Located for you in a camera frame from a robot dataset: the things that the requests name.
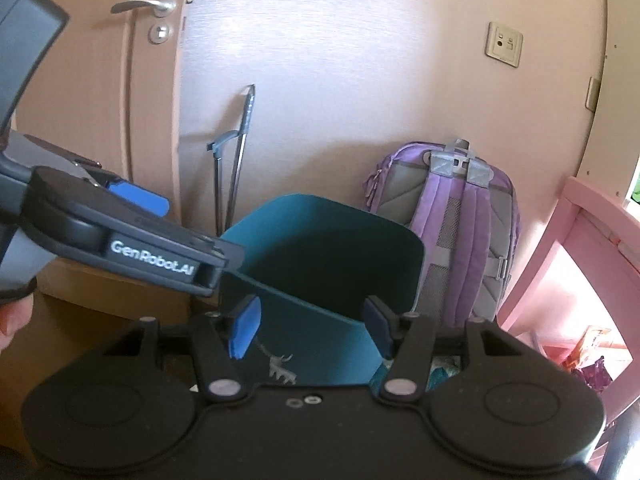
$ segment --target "wooden door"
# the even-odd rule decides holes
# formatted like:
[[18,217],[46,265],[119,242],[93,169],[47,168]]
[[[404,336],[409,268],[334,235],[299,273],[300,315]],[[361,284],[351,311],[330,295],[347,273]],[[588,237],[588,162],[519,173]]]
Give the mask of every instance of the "wooden door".
[[[179,222],[178,47],[185,0],[174,0],[175,10],[164,18],[151,8],[110,13],[126,0],[54,1],[71,19],[18,104],[14,128],[162,194],[172,204],[170,218]],[[160,25],[171,33],[164,43],[152,43],[150,30]],[[38,282],[46,294],[104,312],[114,312],[117,303],[118,314],[129,317],[186,305],[186,295],[60,259]]]

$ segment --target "blue bin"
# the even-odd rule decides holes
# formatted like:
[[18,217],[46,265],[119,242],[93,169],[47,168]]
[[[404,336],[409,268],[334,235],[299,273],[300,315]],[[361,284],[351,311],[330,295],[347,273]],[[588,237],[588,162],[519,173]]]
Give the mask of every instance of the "blue bin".
[[222,310],[247,294],[262,323],[242,360],[246,383],[363,384],[382,358],[361,321],[364,299],[413,310],[423,244],[400,224],[311,195],[279,197],[223,235],[245,248],[225,273]]

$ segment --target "pink chair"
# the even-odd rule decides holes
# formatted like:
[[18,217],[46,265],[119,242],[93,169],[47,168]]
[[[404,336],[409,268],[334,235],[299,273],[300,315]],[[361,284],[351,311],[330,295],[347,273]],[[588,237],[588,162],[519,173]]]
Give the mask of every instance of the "pink chair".
[[569,177],[540,243],[498,311],[504,330],[529,304],[560,246],[591,283],[633,358],[602,393],[609,423],[640,397],[640,272],[630,263],[632,255],[640,256],[640,222],[601,192]]

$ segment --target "silver door handle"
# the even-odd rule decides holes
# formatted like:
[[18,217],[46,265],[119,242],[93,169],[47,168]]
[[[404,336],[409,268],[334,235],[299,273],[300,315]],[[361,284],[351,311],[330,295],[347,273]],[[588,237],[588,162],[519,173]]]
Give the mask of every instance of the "silver door handle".
[[175,0],[127,0],[111,7],[111,13],[119,14],[141,7],[151,7],[158,18],[164,18],[174,12],[177,4]]

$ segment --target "purple backpack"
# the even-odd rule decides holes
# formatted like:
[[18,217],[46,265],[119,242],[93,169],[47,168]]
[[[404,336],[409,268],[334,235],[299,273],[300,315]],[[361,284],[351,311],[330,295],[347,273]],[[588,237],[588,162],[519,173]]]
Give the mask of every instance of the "purple backpack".
[[416,310],[444,326],[493,320],[511,277],[520,233],[509,177],[469,149],[410,142],[365,182],[367,209],[401,223],[424,243]]

